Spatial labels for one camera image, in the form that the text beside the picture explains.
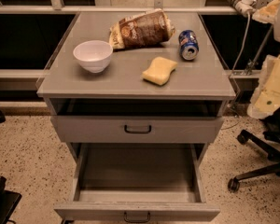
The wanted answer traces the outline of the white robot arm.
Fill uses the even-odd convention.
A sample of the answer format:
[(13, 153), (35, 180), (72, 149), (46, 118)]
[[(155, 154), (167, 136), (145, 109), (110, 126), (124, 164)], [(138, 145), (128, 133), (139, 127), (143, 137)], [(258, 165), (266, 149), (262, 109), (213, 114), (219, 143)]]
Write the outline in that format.
[[(280, 0), (272, 0), (266, 7), (258, 9), (252, 19), (273, 25), (273, 38), (280, 43)], [(280, 107), (280, 55), (268, 55), (259, 75), (247, 109), (247, 115), (254, 119), (265, 119)]]

